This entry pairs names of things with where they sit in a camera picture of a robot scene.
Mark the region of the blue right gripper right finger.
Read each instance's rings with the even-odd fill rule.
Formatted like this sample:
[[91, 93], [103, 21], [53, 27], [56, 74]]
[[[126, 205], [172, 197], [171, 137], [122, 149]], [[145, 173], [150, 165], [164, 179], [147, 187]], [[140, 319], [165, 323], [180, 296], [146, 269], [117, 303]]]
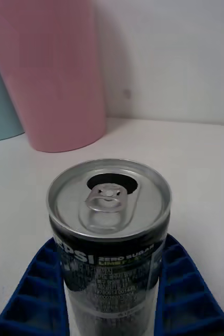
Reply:
[[172, 235], [163, 251], [154, 335], [224, 335], [224, 312]]

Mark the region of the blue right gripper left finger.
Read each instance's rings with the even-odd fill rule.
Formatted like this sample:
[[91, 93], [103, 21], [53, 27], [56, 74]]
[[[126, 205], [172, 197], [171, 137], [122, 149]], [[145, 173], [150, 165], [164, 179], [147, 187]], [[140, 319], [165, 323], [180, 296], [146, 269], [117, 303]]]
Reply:
[[61, 266], [53, 239], [32, 259], [0, 314], [0, 335], [69, 335]]

